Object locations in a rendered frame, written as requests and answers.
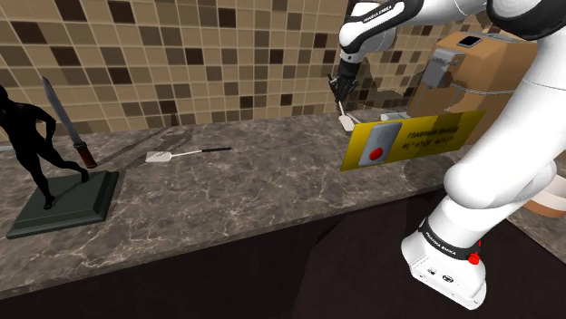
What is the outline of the yellow sign with red button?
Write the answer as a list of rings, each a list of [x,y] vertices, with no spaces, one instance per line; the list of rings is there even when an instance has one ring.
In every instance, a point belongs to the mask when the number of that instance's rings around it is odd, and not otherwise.
[[[483,111],[467,111],[357,124],[341,169],[359,169],[459,150],[483,115]]]

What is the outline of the brown cardboard box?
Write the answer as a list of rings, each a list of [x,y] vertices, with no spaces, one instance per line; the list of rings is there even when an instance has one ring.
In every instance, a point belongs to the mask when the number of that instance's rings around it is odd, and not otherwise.
[[[484,110],[466,141],[474,144],[498,118],[536,53],[536,43],[501,34],[450,34],[431,50],[407,114]]]

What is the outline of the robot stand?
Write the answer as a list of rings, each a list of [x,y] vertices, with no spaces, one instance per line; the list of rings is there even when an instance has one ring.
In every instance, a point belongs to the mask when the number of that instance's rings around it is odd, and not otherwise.
[[[487,296],[469,311],[415,280],[401,252],[439,189],[345,217],[314,248],[293,319],[566,319],[566,264],[503,221],[482,242]]]

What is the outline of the brown and white cup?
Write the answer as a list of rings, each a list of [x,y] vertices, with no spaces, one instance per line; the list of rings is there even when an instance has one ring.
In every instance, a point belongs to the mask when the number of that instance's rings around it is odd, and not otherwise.
[[[548,218],[566,216],[566,178],[557,175],[546,188],[523,206]]]

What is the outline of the black figure on green base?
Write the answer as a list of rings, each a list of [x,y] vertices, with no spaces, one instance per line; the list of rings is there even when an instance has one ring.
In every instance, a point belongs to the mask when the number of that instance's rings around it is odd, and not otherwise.
[[[117,171],[83,168],[65,160],[54,148],[55,118],[38,106],[12,101],[0,84],[0,128],[9,138],[15,157],[37,190],[6,234],[9,239],[29,237],[70,227],[103,222],[117,185]]]

